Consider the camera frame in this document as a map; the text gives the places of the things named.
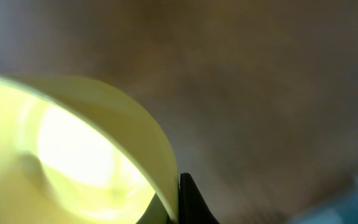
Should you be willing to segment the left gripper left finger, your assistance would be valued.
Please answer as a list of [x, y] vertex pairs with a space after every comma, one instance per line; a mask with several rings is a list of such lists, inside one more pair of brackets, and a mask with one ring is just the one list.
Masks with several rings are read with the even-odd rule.
[[151, 199], [149, 206], [136, 224], [168, 224], [170, 218], [157, 194]]

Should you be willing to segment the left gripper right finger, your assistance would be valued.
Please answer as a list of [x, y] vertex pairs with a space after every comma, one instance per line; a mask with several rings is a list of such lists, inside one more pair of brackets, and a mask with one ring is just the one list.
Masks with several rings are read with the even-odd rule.
[[191, 174], [180, 174], [179, 224], [219, 224], [209, 210]]

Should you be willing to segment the yellow small bowl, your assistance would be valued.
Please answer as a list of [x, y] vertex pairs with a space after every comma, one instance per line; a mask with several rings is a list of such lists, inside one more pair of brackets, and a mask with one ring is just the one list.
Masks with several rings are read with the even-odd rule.
[[82, 77], [0, 76], [0, 223], [179, 219], [173, 149], [129, 95]]

